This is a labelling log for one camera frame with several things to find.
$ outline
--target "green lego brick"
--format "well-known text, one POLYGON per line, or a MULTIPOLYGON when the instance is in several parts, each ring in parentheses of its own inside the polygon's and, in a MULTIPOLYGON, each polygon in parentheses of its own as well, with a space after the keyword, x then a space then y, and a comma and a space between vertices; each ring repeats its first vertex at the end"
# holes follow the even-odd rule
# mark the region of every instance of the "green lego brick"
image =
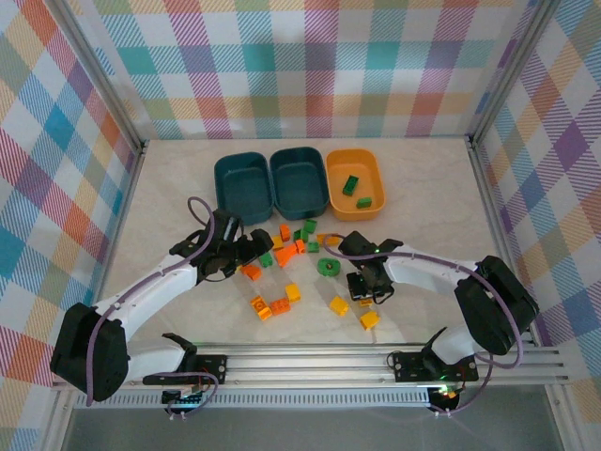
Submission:
POLYGON ((355 192, 355 188, 357 188, 358 181, 358 177, 348 176, 347 183, 345 183, 345 187, 342 189, 342 194, 353 195, 353 193, 355 192))
POLYGON ((372 206, 372 198, 371 197, 362 197, 357 201, 358 209, 367 209, 372 206))
POLYGON ((271 266, 273 264, 273 258, 271 257, 271 254, 267 252, 266 254, 263 254, 261 257, 259 257, 259 262, 261 263, 261 266, 263 268, 267 268, 268 266, 271 266))
POLYGON ((334 258, 321 258, 317 262, 317 271, 321 275, 334 277, 340 272, 340 262, 334 258))
POLYGON ((314 219, 307 219, 304 222, 303 230, 306 230, 308 233, 313 233, 316 231, 317 221, 314 219))

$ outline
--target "gray floor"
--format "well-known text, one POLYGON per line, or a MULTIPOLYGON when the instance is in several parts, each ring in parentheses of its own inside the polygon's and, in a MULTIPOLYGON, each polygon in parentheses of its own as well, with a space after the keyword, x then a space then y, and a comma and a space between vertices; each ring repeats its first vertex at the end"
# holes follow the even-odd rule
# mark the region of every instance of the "gray floor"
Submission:
POLYGON ((542 387, 491 387, 455 419, 428 414, 207 409, 181 423, 163 411, 83 409, 73 412, 63 451, 562 449, 542 387))

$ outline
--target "orange container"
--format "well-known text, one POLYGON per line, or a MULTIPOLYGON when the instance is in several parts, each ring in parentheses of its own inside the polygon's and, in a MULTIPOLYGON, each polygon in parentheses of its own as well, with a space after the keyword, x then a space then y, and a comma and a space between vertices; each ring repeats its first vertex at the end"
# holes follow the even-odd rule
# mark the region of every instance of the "orange container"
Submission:
POLYGON ((328 190, 334 216, 341 221, 364 221, 374 219, 386 204, 386 194, 379 174, 376 156, 365 148, 334 150, 326 157, 328 190), (359 178, 353 195, 342 193, 348 176, 359 178), (372 205, 358 209, 357 201, 371 197, 372 205))

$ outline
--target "white table surface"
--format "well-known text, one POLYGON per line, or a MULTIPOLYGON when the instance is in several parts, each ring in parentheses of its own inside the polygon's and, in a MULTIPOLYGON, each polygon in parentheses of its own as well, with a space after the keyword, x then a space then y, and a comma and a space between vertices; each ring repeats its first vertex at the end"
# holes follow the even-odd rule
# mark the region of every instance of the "white table surface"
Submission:
MULTIPOLYGON (((223 141, 153 141, 150 143, 131 207, 116 247, 103 295, 119 292, 150 271, 169 248, 198 228, 186 199, 198 195, 216 207, 213 166, 223 156, 257 151, 266 157, 281 148, 310 146, 324 156, 337 148, 368 148, 378 158, 387 204, 372 221, 339 222, 331 207, 318 218, 316 233, 359 230, 370 241, 394 238, 443 257, 477 260, 494 254, 475 178, 462 139, 284 139, 223 141)), ((198 206, 201 217, 205 213, 198 206)), ((286 222, 275 210, 262 225, 271 235, 286 222)), ((367 310, 349 301, 343 318, 328 304, 333 296, 348 300, 347 272, 326 278, 317 273, 319 254, 295 257, 284 269, 263 269, 252 282, 241 273, 220 283, 203 283, 180 295, 134 336, 173 332, 192 342, 220 343, 403 343, 424 342, 443 326, 462 321, 457 302, 411 286, 396 286, 385 304, 374 306, 381 321, 371 332, 359 316, 367 310), (292 311, 261 321, 249 301, 258 293, 267 302, 298 285, 302 300, 292 311)))

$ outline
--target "toy block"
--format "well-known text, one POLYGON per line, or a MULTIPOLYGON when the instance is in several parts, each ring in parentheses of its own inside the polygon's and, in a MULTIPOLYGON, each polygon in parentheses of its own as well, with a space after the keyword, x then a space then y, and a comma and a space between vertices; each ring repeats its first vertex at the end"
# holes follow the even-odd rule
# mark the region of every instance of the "toy block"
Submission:
POLYGON ((278 299, 270 303, 271 313, 276 315, 282 315, 285 312, 290 311, 290 302, 286 298, 278 299))
POLYGON ((357 201, 358 209, 368 209, 372 206, 372 198, 371 197, 362 197, 357 201))
POLYGON ((271 254, 267 252, 259 257, 259 262, 263 268, 267 268, 273 264, 273 258, 271 258, 271 254))
POLYGON ((366 331, 369 331, 372 327, 379 323, 378 313, 374 312, 373 310, 371 312, 367 312, 365 315, 359 318, 359 322, 366 331))
MULTIPOLYGON (((330 235, 330 234, 329 233, 318 233, 317 234, 317 242, 319 243, 320 246, 323 247, 323 240, 328 235, 330 235)), ((335 244, 338 244, 339 241, 340 241, 340 239, 338 237, 329 237, 328 240, 326 241, 326 244, 328 244, 329 246, 334 246, 335 244)))
POLYGON ((253 298, 251 300, 251 306, 262 321, 271 316, 271 309, 268 307, 265 301, 263 301, 262 297, 257 296, 256 298, 253 298))
POLYGON ((245 274, 252 281, 255 281, 261 276, 261 269, 255 265, 246 265, 242 267, 242 273, 245 274))
POLYGON ((280 224, 280 237, 282 238, 282 241, 290 240, 290 227, 286 224, 280 224))
POLYGON ((293 242, 292 244, 286 246, 284 249, 280 249, 279 251, 275 251, 275 259, 280 265, 280 268, 283 268, 288 264, 290 258, 295 256, 298 253, 297 245, 293 242))
POLYGON ((317 272, 321 275, 334 277, 340 272, 340 262, 334 258, 320 258, 317 262, 317 272))
POLYGON ((317 221, 315 219, 307 219, 304 222, 303 230, 306 230, 307 233, 313 233, 316 231, 317 221))
POLYGON ((284 242, 282 241, 282 239, 280 238, 279 235, 276 235, 275 237, 271 237, 271 240, 273 241, 272 249, 274 251, 279 251, 280 249, 282 249, 284 247, 284 242))
POLYGON ((358 177, 348 176, 347 183, 345 183, 345 187, 342 189, 342 194, 353 195, 353 193, 355 192, 355 188, 357 188, 358 181, 359 181, 358 177))
POLYGON ((348 303, 340 296, 335 296, 334 299, 331 300, 330 309, 336 315, 343 317, 347 314, 348 311, 348 303))
POLYGON ((301 292, 296 284, 290 284, 285 286, 285 295, 290 303, 297 303, 301 300, 301 292))
POLYGON ((294 241, 294 243, 297 246, 297 253, 298 254, 304 254, 305 252, 307 252, 307 249, 304 246, 304 241, 303 240, 296 240, 296 241, 294 241))

